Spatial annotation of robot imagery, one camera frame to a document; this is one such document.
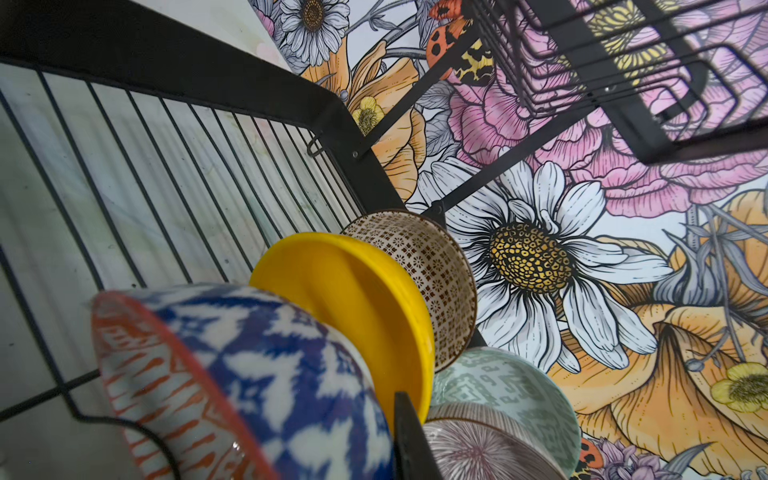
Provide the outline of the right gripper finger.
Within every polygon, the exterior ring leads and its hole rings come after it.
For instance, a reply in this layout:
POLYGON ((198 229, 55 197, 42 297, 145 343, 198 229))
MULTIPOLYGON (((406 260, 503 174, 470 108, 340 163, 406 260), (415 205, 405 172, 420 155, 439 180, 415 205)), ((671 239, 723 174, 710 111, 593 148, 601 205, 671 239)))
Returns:
POLYGON ((393 441, 395 480, 442 479, 422 424, 406 392, 396 392, 394 396, 393 441))

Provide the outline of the pink striped bowl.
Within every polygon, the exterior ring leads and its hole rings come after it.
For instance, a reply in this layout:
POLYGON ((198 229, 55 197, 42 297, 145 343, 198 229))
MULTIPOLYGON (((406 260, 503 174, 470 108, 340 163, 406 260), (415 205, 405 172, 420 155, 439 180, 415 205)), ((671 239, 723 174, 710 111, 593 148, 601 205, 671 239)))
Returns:
POLYGON ((519 422, 469 402, 430 409, 423 430, 444 479, 564 479, 561 467, 519 422))

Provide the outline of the green patterned bowl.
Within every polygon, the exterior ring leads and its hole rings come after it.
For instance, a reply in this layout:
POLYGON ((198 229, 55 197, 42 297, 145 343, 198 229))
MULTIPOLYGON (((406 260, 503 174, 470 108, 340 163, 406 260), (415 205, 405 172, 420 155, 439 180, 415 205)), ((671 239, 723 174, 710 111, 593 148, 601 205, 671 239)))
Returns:
POLYGON ((470 348, 435 378, 427 419, 466 419, 528 435, 565 475, 581 455, 581 430, 561 389, 510 352, 470 348))

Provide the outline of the yellow bowl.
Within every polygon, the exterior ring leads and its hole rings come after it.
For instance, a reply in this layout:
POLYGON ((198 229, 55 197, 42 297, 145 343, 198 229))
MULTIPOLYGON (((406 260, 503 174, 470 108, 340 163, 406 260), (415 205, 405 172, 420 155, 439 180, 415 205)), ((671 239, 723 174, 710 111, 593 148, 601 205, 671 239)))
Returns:
POLYGON ((297 233, 266 251, 249 283, 298 305, 357 348, 388 423, 395 422, 398 392, 426 420, 435 334, 415 281, 389 255, 341 234, 297 233))

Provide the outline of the brown dotted patterned bowl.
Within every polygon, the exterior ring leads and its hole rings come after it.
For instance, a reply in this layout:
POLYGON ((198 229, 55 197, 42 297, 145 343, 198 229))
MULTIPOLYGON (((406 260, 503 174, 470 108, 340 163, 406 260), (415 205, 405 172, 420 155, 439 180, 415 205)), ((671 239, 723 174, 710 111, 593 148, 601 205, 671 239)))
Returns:
POLYGON ((468 347, 477 319, 477 289, 461 247, 434 221, 401 210, 363 215, 342 233, 382 250, 410 275, 432 321, 435 370, 448 368, 468 347))

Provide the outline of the red orange patterned bowl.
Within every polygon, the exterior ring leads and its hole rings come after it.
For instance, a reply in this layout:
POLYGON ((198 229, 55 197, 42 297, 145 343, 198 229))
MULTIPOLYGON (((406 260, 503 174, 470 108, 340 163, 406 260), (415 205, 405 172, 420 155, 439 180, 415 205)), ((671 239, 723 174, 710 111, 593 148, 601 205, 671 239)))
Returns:
POLYGON ((234 284, 104 291, 92 342, 147 479, 388 479, 372 375, 337 329, 234 284))

